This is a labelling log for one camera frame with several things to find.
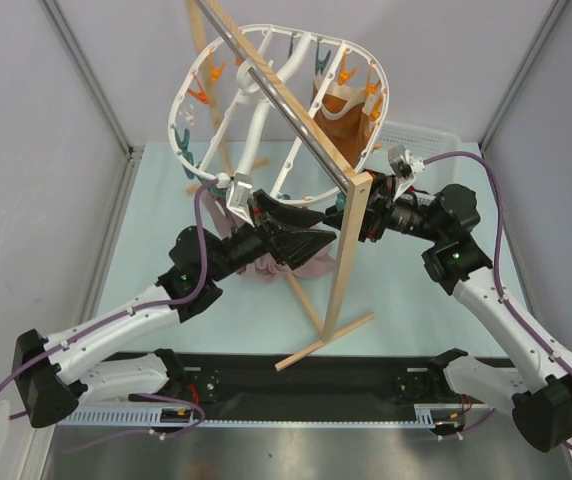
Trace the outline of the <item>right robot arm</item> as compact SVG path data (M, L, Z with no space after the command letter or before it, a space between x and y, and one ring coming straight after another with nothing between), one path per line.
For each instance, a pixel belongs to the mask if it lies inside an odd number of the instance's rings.
M398 194L393 175L369 175L360 241L376 242L391 230L432 242L422 255L428 276L477 318L516 370L510 374L453 348L432 359L429 393L439 401L457 394L482 401L511 417L540 452L566 443L572 438L572 351L514 299L476 243L475 192L450 184L422 201L413 188Z

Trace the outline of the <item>white round clip hanger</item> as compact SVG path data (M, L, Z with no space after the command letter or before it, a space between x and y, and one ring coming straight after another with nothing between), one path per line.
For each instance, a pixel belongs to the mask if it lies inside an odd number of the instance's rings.
M332 82L366 89L372 135L352 167L364 170L389 110L381 63L341 38L273 24L241 31L313 121ZM333 198L339 192L335 182L256 84L251 68L226 40L203 43L170 107L167 135L175 158L189 179L219 177L226 189L236 173L244 173L253 187L287 204L312 206Z

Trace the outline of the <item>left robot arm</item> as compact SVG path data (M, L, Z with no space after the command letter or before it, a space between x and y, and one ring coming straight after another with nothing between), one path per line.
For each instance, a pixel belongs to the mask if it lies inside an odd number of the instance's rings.
M17 337L12 363L24 412L36 429L58 423L81 404L111 397L180 397L185 370L171 353L157 350L114 361L121 347L205 312L223 294L218 282L270 256L292 270L309 263L336 239L320 228L323 213L283 205L263 190L252 194L251 219L220 237L195 225L183 229L169 252L172 265L153 285L123 306L68 330Z

